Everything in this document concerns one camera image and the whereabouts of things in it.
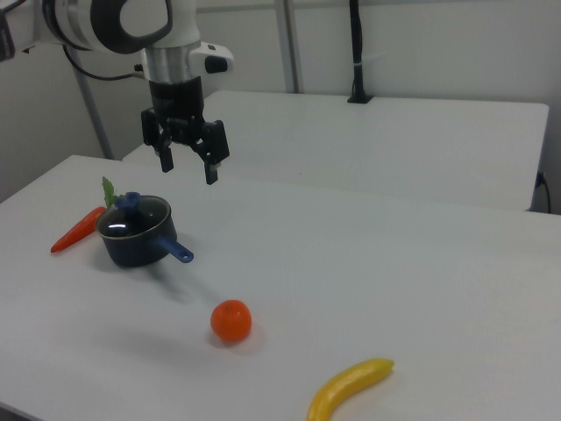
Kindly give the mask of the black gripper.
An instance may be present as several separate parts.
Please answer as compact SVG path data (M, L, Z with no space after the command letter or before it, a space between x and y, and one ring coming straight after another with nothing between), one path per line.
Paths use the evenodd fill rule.
M153 148L164 173L174 168L171 140L189 144L203 161L206 183L212 185L230 149L223 121L204 121L201 77L179 83L149 82L149 87L153 108L141 112L144 144Z

